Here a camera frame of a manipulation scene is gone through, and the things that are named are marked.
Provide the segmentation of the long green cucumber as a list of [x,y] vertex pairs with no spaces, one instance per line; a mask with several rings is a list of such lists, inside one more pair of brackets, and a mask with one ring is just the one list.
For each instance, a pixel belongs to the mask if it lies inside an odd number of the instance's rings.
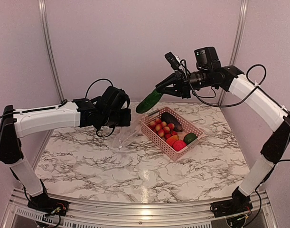
[[149,95],[147,95],[136,107],[136,113],[143,114],[154,107],[162,98],[163,93],[157,92],[154,89]]

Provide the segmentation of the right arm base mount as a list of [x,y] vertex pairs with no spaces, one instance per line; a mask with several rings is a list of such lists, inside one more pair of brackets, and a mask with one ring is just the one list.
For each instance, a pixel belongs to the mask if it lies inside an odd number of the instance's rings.
[[252,209],[250,196],[243,195],[238,189],[232,193],[232,198],[222,201],[213,202],[210,211],[215,218],[229,216]]

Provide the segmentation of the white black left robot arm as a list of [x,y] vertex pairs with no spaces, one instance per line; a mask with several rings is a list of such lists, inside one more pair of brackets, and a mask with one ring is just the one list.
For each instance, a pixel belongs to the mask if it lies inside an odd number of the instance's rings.
[[20,139],[38,132],[60,128],[93,126],[99,131],[103,126],[115,129],[131,124],[129,96],[124,90],[109,86],[102,96],[63,101],[59,105],[35,109],[4,108],[0,116],[0,161],[8,165],[14,176],[23,184],[34,203],[42,211],[49,211],[53,201],[24,158]]

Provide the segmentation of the clear zip top bag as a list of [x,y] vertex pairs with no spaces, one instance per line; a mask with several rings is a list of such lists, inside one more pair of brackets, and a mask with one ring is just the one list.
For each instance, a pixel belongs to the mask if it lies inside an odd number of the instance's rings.
[[119,150],[123,150],[124,147],[127,147],[129,144],[131,144],[135,140],[142,126],[142,119],[143,119],[143,115],[134,114],[131,116],[130,126],[122,127],[120,129],[119,134],[117,136],[117,140],[116,140],[117,142],[116,147]]

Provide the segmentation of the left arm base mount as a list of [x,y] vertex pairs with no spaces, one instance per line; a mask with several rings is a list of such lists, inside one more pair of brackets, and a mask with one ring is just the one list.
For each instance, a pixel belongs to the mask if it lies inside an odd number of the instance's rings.
[[32,197],[30,195],[28,198],[28,207],[45,212],[48,215],[52,215],[52,212],[54,210],[60,208],[60,210],[57,212],[59,213],[60,216],[65,216],[69,206],[68,201],[49,197],[47,190],[44,186],[44,183],[41,179],[40,182],[43,187],[43,192],[35,197]]

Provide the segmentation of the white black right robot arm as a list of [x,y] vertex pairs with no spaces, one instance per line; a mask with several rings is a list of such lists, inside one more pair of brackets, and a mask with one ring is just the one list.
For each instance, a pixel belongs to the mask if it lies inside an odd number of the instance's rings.
[[228,209],[237,213],[246,206],[246,198],[251,195],[282,161],[282,156],[290,142],[290,111],[277,103],[260,84],[252,82],[235,66],[198,68],[189,72],[186,68],[175,68],[174,73],[155,87],[159,93],[189,98],[191,91],[204,87],[220,87],[241,99],[252,108],[272,130],[270,138],[261,149],[261,155],[255,162],[243,182],[232,193]]

